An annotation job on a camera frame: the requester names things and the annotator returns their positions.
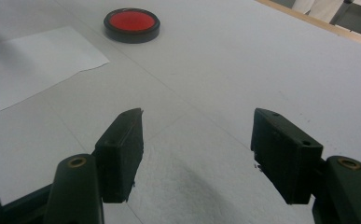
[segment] wooden edge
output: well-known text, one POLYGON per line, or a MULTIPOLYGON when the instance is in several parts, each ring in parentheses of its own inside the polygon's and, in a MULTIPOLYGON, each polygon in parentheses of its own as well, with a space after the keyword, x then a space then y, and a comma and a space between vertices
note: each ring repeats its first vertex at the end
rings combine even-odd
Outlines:
POLYGON ((349 32, 349 31, 346 31, 346 30, 343 30, 339 27, 336 27, 334 25, 331 25, 329 23, 326 23, 324 21, 319 21, 317 20, 316 18, 313 18, 313 17, 310 17, 310 16, 307 16, 307 15, 304 15, 300 12, 297 12, 295 10, 292 10, 291 8, 288 8, 288 7, 284 7, 282 5, 279 5, 277 3, 274 3, 270 0, 256 0, 258 1, 259 3, 265 5, 265 6, 268 6, 268 7, 272 7, 272 8, 275 8, 279 11, 282 11, 292 17, 295 17, 297 19, 300 19, 302 21, 306 21, 314 26, 317 26, 317 27, 320 27, 322 29, 325 29, 331 33, 334 33, 336 35, 340 35, 340 36, 343 36, 343 37, 346 37, 346 38, 349 38, 353 41, 356 41, 358 43, 361 43, 361 35, 360 34, 355 34, 355 33, 352 33, 352 32, 349 32))

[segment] white paper sheet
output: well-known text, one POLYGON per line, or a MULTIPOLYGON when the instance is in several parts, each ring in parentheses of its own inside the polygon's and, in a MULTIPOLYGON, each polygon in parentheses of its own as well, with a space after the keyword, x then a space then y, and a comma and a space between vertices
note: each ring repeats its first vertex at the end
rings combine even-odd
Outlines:
POLYGON ((0 43, 0 110, 106 63, 107 58, 71 27, 0 43))

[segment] white object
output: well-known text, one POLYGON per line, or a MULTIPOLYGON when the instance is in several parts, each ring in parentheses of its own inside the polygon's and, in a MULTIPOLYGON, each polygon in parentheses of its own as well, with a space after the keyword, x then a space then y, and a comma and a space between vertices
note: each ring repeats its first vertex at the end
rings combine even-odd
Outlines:
POLYGON ((108 63, 71 27, 0 43, 0 110, 108 63))

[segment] red disc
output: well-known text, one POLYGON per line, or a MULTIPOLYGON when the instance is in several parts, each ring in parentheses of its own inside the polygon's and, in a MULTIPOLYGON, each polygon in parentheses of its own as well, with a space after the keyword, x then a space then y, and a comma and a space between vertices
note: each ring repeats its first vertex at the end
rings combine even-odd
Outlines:
POLYGON ((151 28, 154 19, 140 11, 123 11, 114 14, 110 20, 110 25, 125 31, 142 31, 151 28))

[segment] tabletop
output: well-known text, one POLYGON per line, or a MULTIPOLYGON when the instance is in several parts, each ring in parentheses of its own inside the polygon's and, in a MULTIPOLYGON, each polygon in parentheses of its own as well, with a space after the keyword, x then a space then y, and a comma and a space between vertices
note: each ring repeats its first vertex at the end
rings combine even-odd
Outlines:
POLYGON ((57 164, 141 107, 145 154, 106 223, 313 223, 255 168, 257 107, 361 161, 361 44, 250 0, 0 0, 0 42, 70 26, 110 63, 0 111, 3 204, 51 183, 57 164), (104 16, 154 12, 160 35, 123 44, 104 16))

